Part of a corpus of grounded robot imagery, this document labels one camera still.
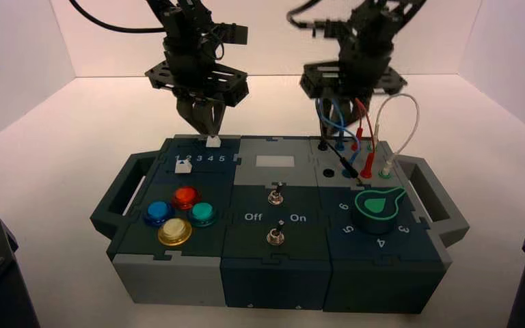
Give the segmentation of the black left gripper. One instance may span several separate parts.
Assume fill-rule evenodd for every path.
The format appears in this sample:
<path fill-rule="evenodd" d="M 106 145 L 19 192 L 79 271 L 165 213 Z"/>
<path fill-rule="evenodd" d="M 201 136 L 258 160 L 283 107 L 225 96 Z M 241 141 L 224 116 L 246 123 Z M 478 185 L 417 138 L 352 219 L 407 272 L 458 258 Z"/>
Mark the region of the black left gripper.
<path fill-rule="evenodd" d="M 249 94 L 247 73 L 222 64 L 190 73 L 174 72 L 166 61 L 162 61 L 147 70 L 145 76 L 155 89 L 192 97 L 178 97 L 176 109 L 202 135 L 218 135 L 226 106 L 236 107 Z M 212 102 L 209 109 L 207 102 L 194 98 L 218 102 Z"/>

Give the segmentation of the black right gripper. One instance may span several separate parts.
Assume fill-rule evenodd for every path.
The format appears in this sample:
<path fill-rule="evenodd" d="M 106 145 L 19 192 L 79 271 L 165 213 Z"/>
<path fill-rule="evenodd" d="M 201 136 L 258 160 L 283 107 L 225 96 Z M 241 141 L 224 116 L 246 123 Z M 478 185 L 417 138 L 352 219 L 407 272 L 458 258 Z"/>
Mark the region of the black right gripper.
<path fill-rule="evenodd" d="M 389 59 L 323 61 L 304 65 L 300 86 L 311 99 L 323 99 L 323 136 L 343 136 L 346 125 L 359 123 L 370 111 L 375 90 L 399 93 L 407 81 L 389 66 Z M 349 98 L 350 114 L 345 121 L 338 100 Z"/>

